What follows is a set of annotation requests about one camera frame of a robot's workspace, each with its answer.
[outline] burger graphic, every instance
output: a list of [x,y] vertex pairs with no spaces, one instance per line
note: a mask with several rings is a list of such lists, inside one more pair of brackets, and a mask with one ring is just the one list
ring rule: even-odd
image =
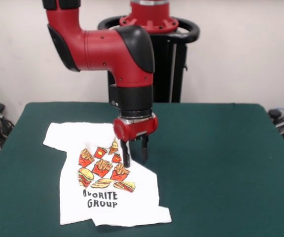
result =
[[87,188],[93,180],[94,175],[89,169],[80,168],[78,170],[78,181],[80,185]]
[[122,189],[131,193],[133,193],[134,189],[136,188],[135,183],[126,181],[116,182],[113,184],[113,186],[117,189]]

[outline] white wall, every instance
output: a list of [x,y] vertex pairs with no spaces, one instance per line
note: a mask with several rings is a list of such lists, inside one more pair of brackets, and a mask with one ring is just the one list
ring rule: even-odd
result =
[[[31,101],[107,101],[105,72],[63,66],[41,2],[0,0],[0,102],[13,121]],[[129,0],[83,0],[81,25],[128,11]],[[202,30],[189,46],[183,102],[284,107],[284,0],[171,0],[171,12]]]

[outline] black joint cover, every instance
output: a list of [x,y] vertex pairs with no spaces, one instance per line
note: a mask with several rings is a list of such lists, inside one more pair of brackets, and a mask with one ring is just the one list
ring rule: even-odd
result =
[[121,111],[146,111],[153,106],[153,86],[117,87]]
[[57,32],[55,29],[53,29],[48,24],[49,32],[52,37],[53,43],[58,51],[58,54],[63,62],[63,64],[67,67],[67,69],[75,72],[79,72],[79,69],[75,65],[75,62],[72,58],[71,52],[69,50],[69,47],[63,37],[60,35],[59,32]]
[[115,28],[123,38],[135,63],[145,72],[155,72],[153,44],[148,32],[141,26]]
[[57,1],[56,0],[42,0],[43,8],[46,10],[56,10]]
[[81,6],[81,0],[59,0],[61,9],[76,9]]

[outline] t-shirt sleeve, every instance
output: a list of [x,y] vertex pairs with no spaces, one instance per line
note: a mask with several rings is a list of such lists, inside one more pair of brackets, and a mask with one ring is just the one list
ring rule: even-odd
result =
[[109,147],[114,138],[109,123],[51,123],[43,144],[66,152],[87,143]]
[[51,123],[43,144],[60,151],[66,151],[73,138],[73,132],[64,124]]

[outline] red flange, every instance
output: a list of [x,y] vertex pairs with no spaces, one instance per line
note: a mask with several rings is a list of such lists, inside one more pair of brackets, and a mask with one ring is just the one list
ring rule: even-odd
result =
[[131,13],[120,18],[121,26],[140,25],[150,34],[169,33],[178,28],[170,17],[169,0],[131,0]]

